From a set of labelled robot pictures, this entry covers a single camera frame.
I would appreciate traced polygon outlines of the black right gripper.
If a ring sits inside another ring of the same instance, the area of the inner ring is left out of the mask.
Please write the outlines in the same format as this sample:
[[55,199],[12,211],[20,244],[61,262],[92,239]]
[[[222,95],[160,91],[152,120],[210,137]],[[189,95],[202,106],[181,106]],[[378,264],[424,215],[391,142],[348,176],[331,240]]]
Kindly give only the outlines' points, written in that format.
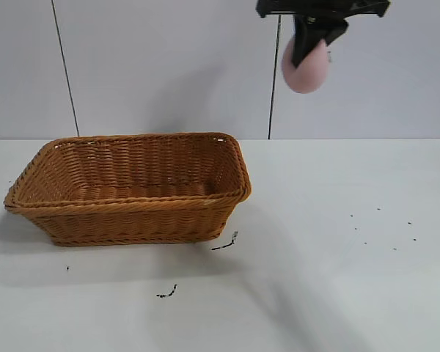
[[261,18],[267,15],[303,15],[294,17],[291,62],[298,67],[322,39],[330,45],[346,33],[348,22],[345,18],[361,14],[382,18],[389,5],[390,1],[373,0],[258,0],[256,11]]

